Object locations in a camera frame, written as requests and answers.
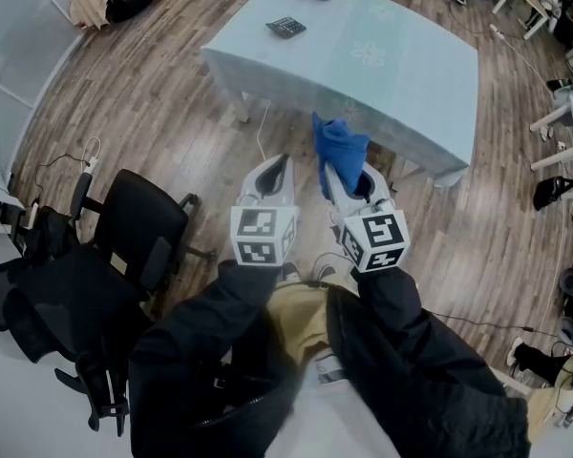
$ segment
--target person's foot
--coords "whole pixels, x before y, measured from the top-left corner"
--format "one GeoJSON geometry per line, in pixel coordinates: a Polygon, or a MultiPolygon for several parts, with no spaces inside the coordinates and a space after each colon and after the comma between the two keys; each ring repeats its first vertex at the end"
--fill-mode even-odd
{"type": "Polygon", "coordinates": [[[316,280],[321,281],[330,275],[335,275],[335,268],[333,268],[330,264],[326,264],[325,266],[321,267],[320,271],[318,272],[318,278],[316,280]]]}
{"type": "Polygon", "coordinates": [[[300,283],[302,280],[299,268],[293,261],[285,261],[283,264],[283,281],[288,283],[300,283]]]}
{"type": "Polygon", "coordinates": [[[516,360],[516,348],[524,343],[521,337],[517,337],[512,343],[512,347],[507,353],[507,366],[513,366],[518,360],[516,360]]]}

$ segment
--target blue cloth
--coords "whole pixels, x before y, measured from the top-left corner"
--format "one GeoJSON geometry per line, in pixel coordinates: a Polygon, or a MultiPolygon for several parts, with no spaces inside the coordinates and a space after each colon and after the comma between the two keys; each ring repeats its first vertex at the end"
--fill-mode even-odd
{"type": "Polygon", "coordinates": [[[320,163],[319,179],[323,196],[329,199],[329,188],[325,178],[327,161],[333,165],[337,175],[342,178],[346,191],[351,194],[363,173],[370,137],[355,134],[348,128],[343,118],[324,122],[316,113],[312,113],[312,128],[314,146],[320,163]]]}

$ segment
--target calculator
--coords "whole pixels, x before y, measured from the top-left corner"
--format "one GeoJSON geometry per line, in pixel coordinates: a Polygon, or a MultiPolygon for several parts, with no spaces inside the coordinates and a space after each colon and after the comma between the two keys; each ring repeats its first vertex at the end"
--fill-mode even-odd
{"type": "Polygon", "coordinates": [[[306,30],[306,26],[291,17],[285,17],[284,19],[266,25],[284,39],[290,39],[293,35],[297,35],[306,30]]]}

